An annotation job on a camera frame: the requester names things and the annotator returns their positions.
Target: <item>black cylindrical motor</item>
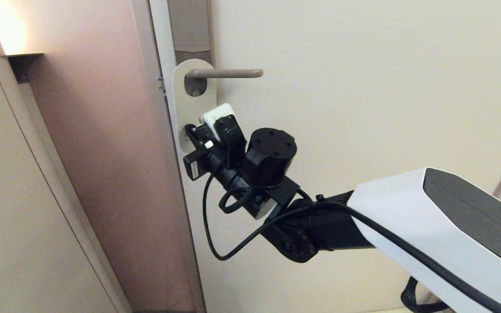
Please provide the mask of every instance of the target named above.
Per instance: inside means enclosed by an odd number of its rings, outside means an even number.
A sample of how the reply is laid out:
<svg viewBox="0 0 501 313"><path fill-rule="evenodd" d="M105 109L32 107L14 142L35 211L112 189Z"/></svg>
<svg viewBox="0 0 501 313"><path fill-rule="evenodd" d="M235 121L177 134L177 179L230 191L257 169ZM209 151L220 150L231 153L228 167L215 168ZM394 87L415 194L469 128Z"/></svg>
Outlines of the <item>black cylindrical motor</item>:
<svg viewBox="0 0 501 313"><path fill-rule="evenodd" d="M241 171L254 186L273 188L284 180L297 153L295 139L282 130L261 128L252 133Z"/></svg>

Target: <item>wall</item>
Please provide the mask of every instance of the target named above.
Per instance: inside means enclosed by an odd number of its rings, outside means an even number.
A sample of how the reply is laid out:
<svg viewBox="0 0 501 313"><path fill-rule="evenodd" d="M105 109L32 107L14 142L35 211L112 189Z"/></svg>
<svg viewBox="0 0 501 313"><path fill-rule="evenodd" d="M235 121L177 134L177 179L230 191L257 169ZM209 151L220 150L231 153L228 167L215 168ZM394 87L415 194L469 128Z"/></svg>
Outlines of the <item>wall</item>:
<svg viewBox="0 0 501 313"><path fill-rule="evenodd" d="M26 34L13 53L46 54L30 84L133 309L193 310L169 117L151 104L130 2L6 4Z"/></svg>
<svg viewBox="0 0 501 313"><path fill-rule="evenodd" d="M296 138L288 175L310 194L422 166L492 192L501 178L501 2L489 0L211 2L217 68L262 68L220 80L249 137ZM257 238L226 262L201 221L204 181L183 176L210 313L363 312L401 306L407 273L376 250L322 252L305 264ZM227 253L261 222L217 209L211 235Z"/></svg>

